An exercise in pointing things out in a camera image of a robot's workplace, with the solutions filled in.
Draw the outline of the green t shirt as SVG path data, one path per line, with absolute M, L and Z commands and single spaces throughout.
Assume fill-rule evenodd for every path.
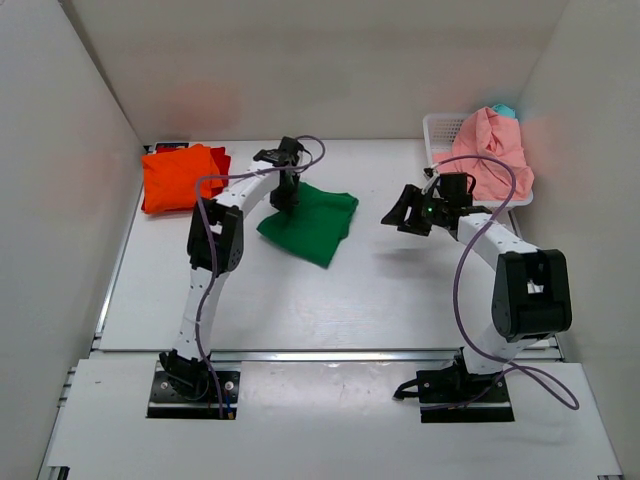
M 277 212 L 256 230 L 268 242 L 316 266 L 328 268 L 350 225 L 359 200 L 349 193 L 333 193 L 301 183 L 299 203 L 291 213 Z

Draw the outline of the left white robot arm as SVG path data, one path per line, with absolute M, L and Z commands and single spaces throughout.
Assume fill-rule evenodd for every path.
M 348 193 L 325 192 L 301 175 L 322 160 L 308 154 L 306 136 L 283 137 L 261 149 L 243 173 L 219 174 L 231 185 L 221 193 L 196 197 L 187 255 L 191 275 L 181 328 L 174 346 L 159 356 L 168 385 L 189 403 L 224 401 L 223 387 L 210 357 L 210 333 L 222 287 L 244 254 L 244 221 L 267 199 L 274 214 L 260 221 L 258 233 L 276 248 L 328 268 L 349 234 L 359 206 Z

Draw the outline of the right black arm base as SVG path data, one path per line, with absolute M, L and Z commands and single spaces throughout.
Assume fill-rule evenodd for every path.
M 397 387 L 393 399 L 417 399 L 423 424 L 515 421 L 504 373 L 469 373 L 460 355 L 446 367 L 418 370 Z

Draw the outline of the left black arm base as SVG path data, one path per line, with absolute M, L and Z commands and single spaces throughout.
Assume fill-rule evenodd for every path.
M 194 386 L 189 386 L 167 373 L 156 363 L 146 417 L 175 420 L 235 420 L 241 388 L 241 364 L 213 364 L 217 372 L 221 396 L 207 368 Z

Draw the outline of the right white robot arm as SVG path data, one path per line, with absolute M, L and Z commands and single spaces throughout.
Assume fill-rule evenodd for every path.
M 484 376 L 500 372 L 525 348 L 567 331 L 573 320 L 565 255 L 541 249 L 499 223 L 496 212 L 475 205 L 463 174 L 432 177 L 425 187 L 408 184 L 400 231 L 427 236 L 446 230 L 464 245 L 462 260 L 474 253 L 494 271 L 491 323 L 476 338 L 464 335 L 464 365 L 448 376 L 449 391 L 471 400 Z

